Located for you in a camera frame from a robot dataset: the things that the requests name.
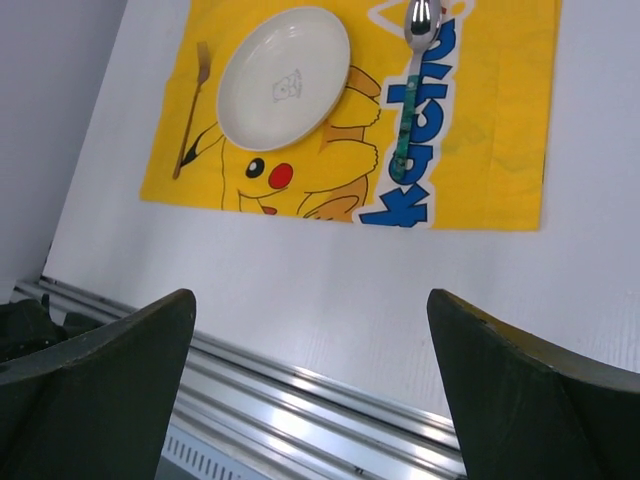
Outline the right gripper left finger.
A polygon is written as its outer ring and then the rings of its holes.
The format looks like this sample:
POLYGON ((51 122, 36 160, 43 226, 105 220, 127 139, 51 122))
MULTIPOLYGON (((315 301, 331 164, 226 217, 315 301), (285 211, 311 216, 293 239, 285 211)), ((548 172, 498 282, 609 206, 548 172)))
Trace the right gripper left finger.
POLYGON ((2 478, 154 478, 195 317, 181 289, 1 362, 2 478))

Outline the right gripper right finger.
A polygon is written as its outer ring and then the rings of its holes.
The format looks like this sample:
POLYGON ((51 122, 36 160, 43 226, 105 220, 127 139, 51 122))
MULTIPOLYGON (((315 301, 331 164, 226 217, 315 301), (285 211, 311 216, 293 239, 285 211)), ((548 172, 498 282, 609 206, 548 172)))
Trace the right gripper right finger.
POLYGON ((434 289, 427 316, 470 479, 636 479, 639 376, 434 289))

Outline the yellow Pikachu placemat cloth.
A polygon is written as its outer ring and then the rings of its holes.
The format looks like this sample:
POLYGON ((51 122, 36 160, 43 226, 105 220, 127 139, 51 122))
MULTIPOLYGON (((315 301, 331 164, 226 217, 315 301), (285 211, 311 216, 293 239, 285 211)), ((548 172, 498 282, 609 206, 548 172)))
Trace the yellow Pikachu placemat cloth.
POLYGON ((309 137, 270 153, 234 146, 220 130, 223 70, 288 1, 195 1, 187 17, 146 174, 144 201, 356 224, 532 231, 539 227, 558 1, 447 1, 423 55, 400 182, 397 142, 411 53, 404 1, 327 1, 351 41, 349 77, 309 137), (196 87, 196 46, 211 72, 201 88, 180 176, 172 179, 196 87))

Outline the cream bear plate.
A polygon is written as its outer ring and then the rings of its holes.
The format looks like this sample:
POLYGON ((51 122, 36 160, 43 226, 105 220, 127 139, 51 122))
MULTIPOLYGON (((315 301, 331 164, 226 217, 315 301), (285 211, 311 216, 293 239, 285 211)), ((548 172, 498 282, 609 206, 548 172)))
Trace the cream bear plate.
POLYGON ((269 18, 239 45, 221 76, 222 133, 254 152, 297 143, 337 105, 350 62, 346 28, 329 10, 297 7, 269 18))

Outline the green handled silver spoon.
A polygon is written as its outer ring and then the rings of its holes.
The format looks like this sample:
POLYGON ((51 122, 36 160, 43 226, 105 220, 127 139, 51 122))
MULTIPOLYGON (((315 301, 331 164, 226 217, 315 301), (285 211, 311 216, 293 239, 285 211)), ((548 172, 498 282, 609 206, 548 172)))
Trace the green handled silver spoon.
POLYGON ((441 0, 413 0, 406 10, 404 38, 411 49, 412 58, 407 73, 396 148, 390 163, 390 176, 396 182, 404 178, 406 171, 421 59, 439 35, 442 16, 441 0))

